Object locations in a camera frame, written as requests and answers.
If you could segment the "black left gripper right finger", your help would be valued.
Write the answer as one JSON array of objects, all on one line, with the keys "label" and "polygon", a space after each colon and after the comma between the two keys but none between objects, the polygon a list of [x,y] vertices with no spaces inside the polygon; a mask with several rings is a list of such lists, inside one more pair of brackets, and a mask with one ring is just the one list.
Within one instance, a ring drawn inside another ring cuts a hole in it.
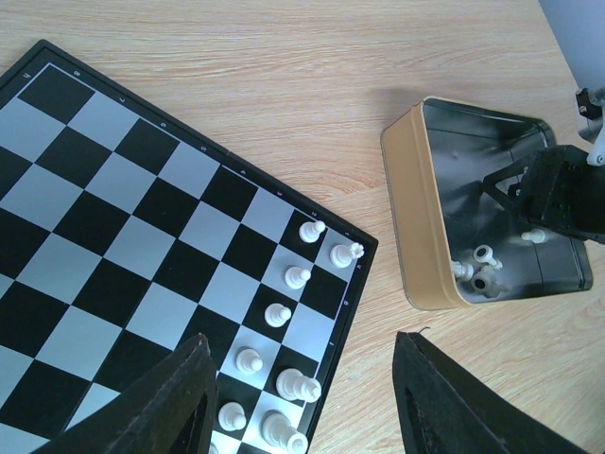
[{"label": "black left gripper right finger", "polygon": [[406,453],[582,453],[418,332],[399,332],[392,381]]}]

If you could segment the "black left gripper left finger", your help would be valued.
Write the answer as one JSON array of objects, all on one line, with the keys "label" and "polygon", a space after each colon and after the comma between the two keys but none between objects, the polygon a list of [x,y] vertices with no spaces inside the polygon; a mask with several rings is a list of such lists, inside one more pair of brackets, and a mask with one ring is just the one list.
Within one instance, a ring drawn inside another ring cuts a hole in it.
[{"label": "black left gripper left finger", "polygon": [[105,407],[37,453],[207,453],[217,410],[216,366],[199,333]]}]

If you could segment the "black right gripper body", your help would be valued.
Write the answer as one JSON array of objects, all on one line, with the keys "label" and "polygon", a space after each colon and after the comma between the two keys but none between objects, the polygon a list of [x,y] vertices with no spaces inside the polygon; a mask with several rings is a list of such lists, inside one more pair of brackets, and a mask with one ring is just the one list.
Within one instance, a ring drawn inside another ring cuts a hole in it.
[{"label": "black right gripper body", "polygon": [[571,145],[539,151],[521,183],[518,216],[561,236],[604,242],[604,168]]}]

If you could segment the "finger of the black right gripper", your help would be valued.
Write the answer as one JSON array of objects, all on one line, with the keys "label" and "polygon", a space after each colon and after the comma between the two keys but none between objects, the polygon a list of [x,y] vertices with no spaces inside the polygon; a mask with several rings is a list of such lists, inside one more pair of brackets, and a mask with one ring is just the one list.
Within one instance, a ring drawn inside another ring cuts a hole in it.
[{"label": "finger of the black right gripper", "polygon": [[483,191],[518,218],[530,217],[534,197],[532,160],[518,160],[483,179]]}]

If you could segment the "white chess bishop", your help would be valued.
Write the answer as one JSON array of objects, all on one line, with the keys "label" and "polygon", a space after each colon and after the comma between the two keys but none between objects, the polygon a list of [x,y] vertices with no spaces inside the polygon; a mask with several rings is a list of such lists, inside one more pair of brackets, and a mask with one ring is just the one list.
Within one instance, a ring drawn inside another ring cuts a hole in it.
[{"label": "white chess bishop", "polygon": [[285,369],[278,375],[276,390],[287,401],[302,400],[306,403],[318,401],[322,394],[321,385],[315,378],[295,368]]}]

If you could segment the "white chess rook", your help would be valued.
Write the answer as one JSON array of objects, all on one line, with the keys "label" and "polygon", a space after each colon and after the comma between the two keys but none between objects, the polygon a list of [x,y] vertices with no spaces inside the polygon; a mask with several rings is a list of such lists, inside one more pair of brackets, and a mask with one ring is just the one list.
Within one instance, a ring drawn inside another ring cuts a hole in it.
[{"label": "white chess rook", "polygon": [[364,246],[360,243],[337,244],[331,249],[329,257],[335,267],[344,269],[349,267],[354,260],[362,257],[364,253]]}]

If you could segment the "gold-rimmed metal tin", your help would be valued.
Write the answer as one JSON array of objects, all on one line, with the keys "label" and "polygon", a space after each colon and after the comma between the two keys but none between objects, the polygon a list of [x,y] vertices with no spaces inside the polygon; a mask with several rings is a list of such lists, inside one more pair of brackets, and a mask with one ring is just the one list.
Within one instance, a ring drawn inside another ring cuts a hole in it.
[{"label": "gold-rimmed metal tin", "polygon": [[[421,310],[589,290],[593,273],[585,244],[547,232],[542,244],[524,241],[530,227],[483,191],[483,179],[556,144],[543,120],[435,96],[386,127],[381,148],[402,280]],[[495,271],[473,258],[489,245],[503,263]],[[492,270],[511,291],[486,298],[471,286]]]}]

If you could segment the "black and white chessboard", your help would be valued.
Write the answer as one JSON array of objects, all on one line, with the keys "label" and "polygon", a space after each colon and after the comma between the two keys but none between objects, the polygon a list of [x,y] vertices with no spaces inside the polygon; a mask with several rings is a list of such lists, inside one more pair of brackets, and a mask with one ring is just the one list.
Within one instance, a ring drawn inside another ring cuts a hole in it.
[{"label": "black and white chessboard", "polygon": [[[299,237],[306,221],[326,229]],[[365,253],[344,269],[337,244]],[[1,78],[1,449],[29,453],[109,404],[199,333],[218,402],[220,453],[270,453],[261,424],[306,436],[321,401],[286,401],[295,368],[333,380],[377,240],[48,41]],[[285,271],[311,271],[303,288]],[[280,303],[281,327],[265,321]],[[255,349],[263,369],[235,357]]]}]

